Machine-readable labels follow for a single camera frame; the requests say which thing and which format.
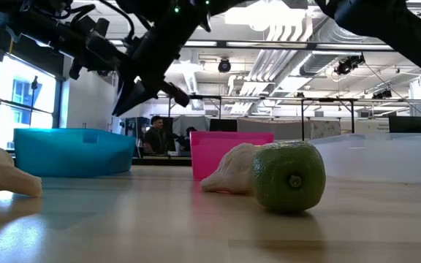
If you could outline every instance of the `pink bin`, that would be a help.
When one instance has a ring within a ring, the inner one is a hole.
[[[269,132],[193,131],[191,133],[191,161],[193,178],[205,179],[219,167],[226,153],[244,142],[264,145],[274,142]]]

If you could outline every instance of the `person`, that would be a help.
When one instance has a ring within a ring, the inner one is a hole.
[[[151,125],[144,135],[144,151],[154,155],[167,154],[167,138],[163,131],[164,120],[160,116],[154,116]]]
[[[191,151],[191,132],[197,132],[196,128],[190,126],[186,129],[186,137],[181,136],[178,140],[180,144],[180,150],[182,151]]]

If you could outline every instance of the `security camera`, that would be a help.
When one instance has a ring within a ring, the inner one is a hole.
[[[230,64],[230,61],[228,58],[223,58],[220,60],[219,63],[219,72],[220,73],[228,73],[232,69],[232,65]]]

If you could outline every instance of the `clear plastic bin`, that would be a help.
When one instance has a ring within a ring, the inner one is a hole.
[[[321,153],[328,176],[421,183],[421,134],[344,134],[310,143]]]
[[[19,169],[40,177],[89,178],[129,171],[136,139],[95,129],[16,129]]]
[[[191,133],[191,161],[193,178],[202,180],[219,167],[226,153],[242,143],[264,145],[274,142],[274,134],[267,132],[193,131]]]

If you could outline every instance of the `blue bin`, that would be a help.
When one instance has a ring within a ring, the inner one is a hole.
[[[131,169],[136,139],[95,129],[15,129],[19,169],[39,177],[91,178]]]

